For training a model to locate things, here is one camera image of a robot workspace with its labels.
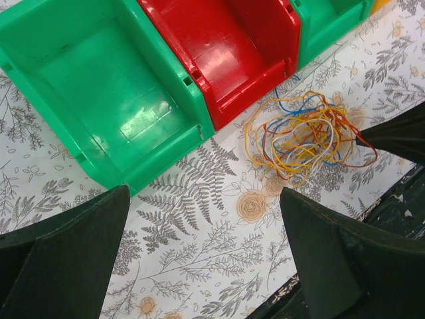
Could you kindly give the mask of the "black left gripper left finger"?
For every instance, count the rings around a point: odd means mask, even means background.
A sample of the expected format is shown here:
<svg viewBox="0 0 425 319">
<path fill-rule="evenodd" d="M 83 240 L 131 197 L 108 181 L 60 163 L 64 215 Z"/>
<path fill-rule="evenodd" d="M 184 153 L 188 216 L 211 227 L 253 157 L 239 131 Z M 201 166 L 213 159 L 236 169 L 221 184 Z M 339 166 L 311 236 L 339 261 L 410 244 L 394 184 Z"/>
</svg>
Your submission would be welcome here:
<svg viewBox="0 0 425 319">
<path fill-rule="evenodd" d="M 129 212 L 125 185 L 1 236 L 2 318 L 99 318 Z"/>
</svg>

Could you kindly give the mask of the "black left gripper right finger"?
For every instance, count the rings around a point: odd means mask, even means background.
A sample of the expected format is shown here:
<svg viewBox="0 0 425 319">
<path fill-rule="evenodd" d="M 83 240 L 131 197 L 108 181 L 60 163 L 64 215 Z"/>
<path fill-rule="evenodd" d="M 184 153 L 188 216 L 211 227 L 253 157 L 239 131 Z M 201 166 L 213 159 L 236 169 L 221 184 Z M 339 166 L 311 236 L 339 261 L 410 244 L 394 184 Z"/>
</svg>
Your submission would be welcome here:
<svg viewBox="0 0 425 319">
<path fill-rule="evenodd" d="M 424 317 L 424 242 L 287 187 L 280 207 L 310 318 Z"/>
</svg>

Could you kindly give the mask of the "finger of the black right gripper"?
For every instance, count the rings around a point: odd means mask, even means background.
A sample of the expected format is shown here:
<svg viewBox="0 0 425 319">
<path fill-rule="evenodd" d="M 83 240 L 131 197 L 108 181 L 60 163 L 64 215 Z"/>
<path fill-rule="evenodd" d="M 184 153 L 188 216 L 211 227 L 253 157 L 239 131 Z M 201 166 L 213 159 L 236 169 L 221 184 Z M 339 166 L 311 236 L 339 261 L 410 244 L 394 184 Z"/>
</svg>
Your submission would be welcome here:
<svg viewBox="0 0 425 319">
<path fill-rule="evenodd" d="M 424 102 L 395 118 L 361 131 L 356 144 L 424 165 Z"/>
</svg>

